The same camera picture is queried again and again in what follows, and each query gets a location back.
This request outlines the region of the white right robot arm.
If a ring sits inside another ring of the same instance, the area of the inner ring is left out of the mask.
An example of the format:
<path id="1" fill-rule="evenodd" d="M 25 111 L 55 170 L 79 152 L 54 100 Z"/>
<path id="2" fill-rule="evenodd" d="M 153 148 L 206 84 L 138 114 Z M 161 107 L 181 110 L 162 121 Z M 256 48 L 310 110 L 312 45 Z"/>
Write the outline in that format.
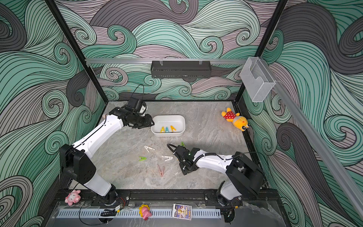
<path id="1" fill-rule="evenodd" d="M 234 199 L 258 198 L 265 179 L 264 172 L 242 152 L 236 152 L 234 155 L 220 155 L 200 148 L 188 150 L 173 144 L 167 144 L 167 147 L 179 161 L 183 175 L 206 168 L 228 177 L 228 180 L 223 181 L 216 192 L 217 201 L 222 206 L 231 204 Z"/>

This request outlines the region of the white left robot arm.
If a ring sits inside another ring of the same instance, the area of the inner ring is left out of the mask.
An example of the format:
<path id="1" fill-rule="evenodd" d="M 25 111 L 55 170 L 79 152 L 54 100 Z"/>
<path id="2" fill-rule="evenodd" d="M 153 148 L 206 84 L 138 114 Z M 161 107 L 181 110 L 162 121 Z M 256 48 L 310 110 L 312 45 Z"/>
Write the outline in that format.
<path id="1" fill-rule="evenodd" d="M 150 114 L 139 113 L 116 107 L 89 134 L 72 145 L 65 144 L 59 149 L 60 172 L 96 193 L 106 206 L 116 203 L 115 186 L 102 178 L 92 157 L 114 133 L 128 126 L 143 129 L 155 125 Z"/>

